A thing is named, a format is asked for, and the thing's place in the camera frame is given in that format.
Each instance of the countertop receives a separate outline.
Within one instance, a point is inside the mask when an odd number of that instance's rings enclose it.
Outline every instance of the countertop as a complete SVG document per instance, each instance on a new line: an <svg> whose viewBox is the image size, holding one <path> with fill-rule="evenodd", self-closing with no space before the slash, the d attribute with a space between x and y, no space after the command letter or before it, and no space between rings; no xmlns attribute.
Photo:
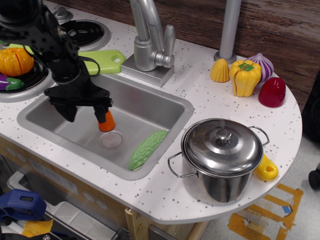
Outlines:
<svg viewBox="0 0 320 240"><path fill-rule="evenodd" d="M60 7L47 1L44 4L52 12ZM117 49L126 58L133 54L136 37L134 26L75 9L67 8L67 10L73 13L74 20L95 20L109 28L111 39L101 50ZM107 169L19 126L18 113L38 96L21 102L0 103L0 136L160 224L208 221L239 211L266 195L286 174L300 145L302 119L297 101L288 87L284 105L269 108L258 101L262 84L255 88L252 96L237 97L233 95L231 81L226 83L212 81L210 70L216 52L215 49L177 39L174 48L175 74L162 87L119 73L133 81L185 98L194 107L194 113L183 130L152 171L142 179L122 179ZM267 132L270 143L263 150L278 166L278 177L273 181L264 182L254 173L243 197L227 205L209 205L190 195L182 179L169 170L168 158L180 152L182 135L188 127L209 118L230 119L248 127L260 127ZM264 142L264 136L259 135L259 137ZM173 162L174 170L179 173L183 162L181 155Z"/></svg>

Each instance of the purple onion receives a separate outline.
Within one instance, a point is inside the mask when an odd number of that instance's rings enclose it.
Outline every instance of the purple onion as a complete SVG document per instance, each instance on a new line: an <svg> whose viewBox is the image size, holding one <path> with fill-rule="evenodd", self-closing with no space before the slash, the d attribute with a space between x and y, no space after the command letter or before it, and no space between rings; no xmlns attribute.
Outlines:
<svg viewBox="0 0 320 240"><path fill-rule="evenodd" d="M272 73L274 72L274 65L268 58L263 56L261 53L258 53L257 55L248 57L247 59L259 64L262 68L259 84L264 83L271 77Z"/></svg>

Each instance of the metal pole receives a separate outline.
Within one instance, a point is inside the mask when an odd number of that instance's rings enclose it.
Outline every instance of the metal pole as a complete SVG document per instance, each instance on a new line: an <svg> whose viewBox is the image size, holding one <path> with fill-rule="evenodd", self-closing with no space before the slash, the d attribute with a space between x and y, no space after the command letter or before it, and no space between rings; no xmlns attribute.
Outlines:
<svg viewBox="0 0 320 240"><path fill-rule="evenodd" d="M233 53L233 51L241 1L242 0L226 0L220 51L215 54L215 60L225 59L229 64L231 64L237 59L237 56Z"/></svg>

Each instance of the yellow pepper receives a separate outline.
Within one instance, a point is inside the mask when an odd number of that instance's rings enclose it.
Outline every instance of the yellow pepper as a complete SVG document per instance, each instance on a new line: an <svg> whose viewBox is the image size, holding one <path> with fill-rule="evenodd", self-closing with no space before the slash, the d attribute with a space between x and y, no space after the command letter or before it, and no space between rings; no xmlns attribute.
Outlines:
<svg viewBox="0 0 320 240"><path fill-rule="evenodd" d="M238 97L249 97L260 81L262 68L251 60L235 61L230 68L229 76L233 85L233 94Z"/></svg>

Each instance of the wheel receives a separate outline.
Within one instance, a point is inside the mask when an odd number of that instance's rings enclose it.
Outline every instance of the wheel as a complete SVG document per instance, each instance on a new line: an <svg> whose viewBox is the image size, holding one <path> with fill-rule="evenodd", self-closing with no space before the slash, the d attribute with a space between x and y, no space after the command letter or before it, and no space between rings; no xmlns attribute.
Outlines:
<svg viewBox="0 0 320 240"><path fill-rule="evenodd" d="M309 184L313 189L318 189L320 187L319 171L315 170L309 173Z"/></svg>

